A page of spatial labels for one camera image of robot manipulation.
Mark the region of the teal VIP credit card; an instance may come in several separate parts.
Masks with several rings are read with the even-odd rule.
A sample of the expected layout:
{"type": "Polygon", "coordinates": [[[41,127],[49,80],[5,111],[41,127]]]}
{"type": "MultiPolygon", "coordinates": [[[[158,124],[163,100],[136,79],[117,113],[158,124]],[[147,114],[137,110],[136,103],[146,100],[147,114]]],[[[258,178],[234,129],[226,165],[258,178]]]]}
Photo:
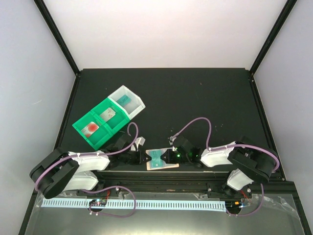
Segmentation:
{"type": "Polygon", "coordinates": [[[158,150],[148,150],[147,154],[151,157],[151,160],[149,162],[147,162],[147,169],[148,170],[154,170],[157,168],[164,167],[164,162],[160,158],[162,155],[161,150],[159,150],[159,149],[158,150]]]}

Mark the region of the tan card holder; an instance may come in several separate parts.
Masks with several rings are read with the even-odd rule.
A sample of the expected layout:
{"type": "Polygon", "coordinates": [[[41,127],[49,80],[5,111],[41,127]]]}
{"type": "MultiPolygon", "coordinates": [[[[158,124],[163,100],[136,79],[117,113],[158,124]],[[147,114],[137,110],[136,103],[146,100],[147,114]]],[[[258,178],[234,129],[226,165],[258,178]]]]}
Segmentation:
{"type": "MultiPolygon", "coordinates": [[[[171,149],[171,148],[162,148],[162,149],[159,149],[162,151],[162,154],[167,150],[167,149],[171,149]]],[[[179,167],[179,164],[166,164],[164,162],[164,167],[162,168],[157,168],[156,170],[161,170],[161,169],[167,169],[167,168],[177,168],[179,167]]]]}

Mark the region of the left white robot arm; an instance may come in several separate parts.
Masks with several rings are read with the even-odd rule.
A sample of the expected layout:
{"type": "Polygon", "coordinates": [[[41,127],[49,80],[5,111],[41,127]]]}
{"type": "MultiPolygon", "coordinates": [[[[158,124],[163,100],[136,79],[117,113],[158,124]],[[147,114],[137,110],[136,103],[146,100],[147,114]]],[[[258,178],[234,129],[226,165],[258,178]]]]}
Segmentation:
{"type": "Polygon", "coordinates": [[[143,137],[134,140],[123,134],[115,143],[96,152],[76,153],[56,148],[30,171],[29,176],[35,183],[35,190],[46,199],[80,189],[100,195],[105,190],[105,183],[94,172],[119,164],[142,165],[151,161],[143,148],[144,143],[143,137]]]}

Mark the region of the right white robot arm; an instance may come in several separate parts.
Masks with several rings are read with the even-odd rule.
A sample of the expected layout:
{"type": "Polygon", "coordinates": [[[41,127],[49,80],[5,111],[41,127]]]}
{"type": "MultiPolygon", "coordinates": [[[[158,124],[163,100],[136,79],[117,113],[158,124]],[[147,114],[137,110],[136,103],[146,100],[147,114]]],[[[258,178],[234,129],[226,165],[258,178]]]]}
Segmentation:
{"type": "Polygon", "coordinates": [[[161,154],[160,159],[167,164],[190,164],[195,168],[232,165],[235,167],[222,185],[225,196],[234,197],[245,186],[252,183],[264,184],[269,181],[280,162],[277,154],[254,146],[253,142],[242,137],[230,144],[201,149],[184,137],[176,137],[172,149],[161,154]]]}

